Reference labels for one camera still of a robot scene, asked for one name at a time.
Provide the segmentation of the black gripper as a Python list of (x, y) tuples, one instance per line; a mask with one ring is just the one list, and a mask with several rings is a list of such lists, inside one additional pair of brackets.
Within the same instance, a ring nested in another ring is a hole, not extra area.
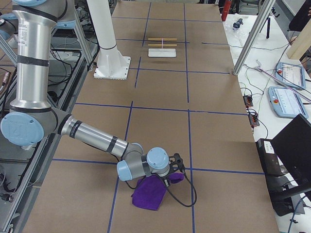
[(170, 185), (171, 185), (171, 182), (170, 182), (170, 179), (169, 179), (169, 176), (170, 176), (170, 174), (168, 173), (168, 174), (165, 174), (165, 175), (163, 175), (163, 174), (161, 174), (161, 175), (157, 175), (158, 176), (158, 178), (164, 183), (164, 185), (166, 186), (166, 187), (169, 187)]

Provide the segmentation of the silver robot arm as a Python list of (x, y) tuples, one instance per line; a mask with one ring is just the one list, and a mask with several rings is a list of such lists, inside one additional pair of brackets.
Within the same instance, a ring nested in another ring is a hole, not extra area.
[(17, 92), (0, 123), (3, 136), (15, 145), (29, 146), (51, 133), (67, 135), (119, 157), (122, 181), (157, 176), (167, 184), (173, 165), (164, 149), (144, 153), (140, 144), (100, 131), (48, 103), (51, 32), (58, 23), (75, 26), (74, 1), (15, 0), (13, 13), (18, 19)]

